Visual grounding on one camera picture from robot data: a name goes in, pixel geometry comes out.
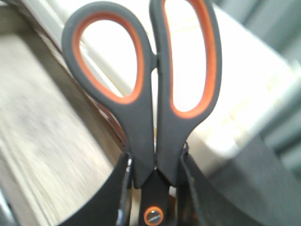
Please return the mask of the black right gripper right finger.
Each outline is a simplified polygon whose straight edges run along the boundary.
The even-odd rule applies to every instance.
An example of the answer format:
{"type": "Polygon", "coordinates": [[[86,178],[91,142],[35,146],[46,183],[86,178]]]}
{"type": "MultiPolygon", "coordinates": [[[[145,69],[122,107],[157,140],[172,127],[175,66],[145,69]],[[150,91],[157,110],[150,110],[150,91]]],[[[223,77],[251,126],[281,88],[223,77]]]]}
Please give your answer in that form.
{"type": "Polygon", "coordinates": [[[179,162],[176,223],[178,226],[260,226],[219,193],[208,181],[184,145],[179,162]]]}

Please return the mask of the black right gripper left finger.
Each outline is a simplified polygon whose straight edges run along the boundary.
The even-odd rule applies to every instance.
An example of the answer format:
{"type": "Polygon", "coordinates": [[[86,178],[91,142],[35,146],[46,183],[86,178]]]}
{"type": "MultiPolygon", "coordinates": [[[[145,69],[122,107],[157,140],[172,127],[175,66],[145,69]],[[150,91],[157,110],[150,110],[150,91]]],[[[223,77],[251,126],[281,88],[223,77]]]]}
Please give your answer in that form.
{"type": "Polygon", "coordinates": [[[132,158],[122,153],[96,194],[62,226],[128,226],[131,212],[132,158]]]}

